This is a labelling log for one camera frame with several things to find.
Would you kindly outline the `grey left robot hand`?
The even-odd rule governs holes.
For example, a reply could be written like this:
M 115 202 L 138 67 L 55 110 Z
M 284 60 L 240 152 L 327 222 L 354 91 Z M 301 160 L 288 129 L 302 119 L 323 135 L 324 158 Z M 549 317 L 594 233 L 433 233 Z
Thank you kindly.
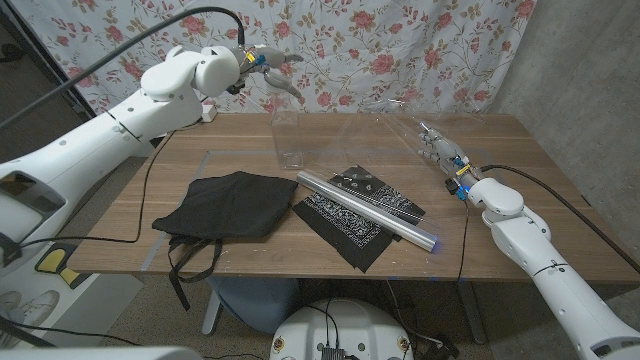
M 238 80 L 226 89 L 229 94 L 238 94 L 245 87 L 247 76 L 260 73 L 272 88 L 284 90 L 295 98 L 302 97 L 300 91 L 289 80 L 274 72 L 283 64 L 303 61 L 302 56 L 284 53 L 266 45 L 236 46 L 231 48 L 231 52 L 238 61 L 240 75 Z

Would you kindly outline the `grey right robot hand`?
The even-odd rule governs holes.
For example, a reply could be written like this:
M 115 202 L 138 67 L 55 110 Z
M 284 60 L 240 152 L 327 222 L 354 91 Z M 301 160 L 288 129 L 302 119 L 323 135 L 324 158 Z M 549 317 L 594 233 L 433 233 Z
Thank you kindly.
M 421 156 L 436 162 L 446 175 L 463 186 L 471 187 L 484 178 L 455 142 L 425 122 L 420 123 L 420 128 L 419 137 L 424 143 L 424 148 L 418 151 Z

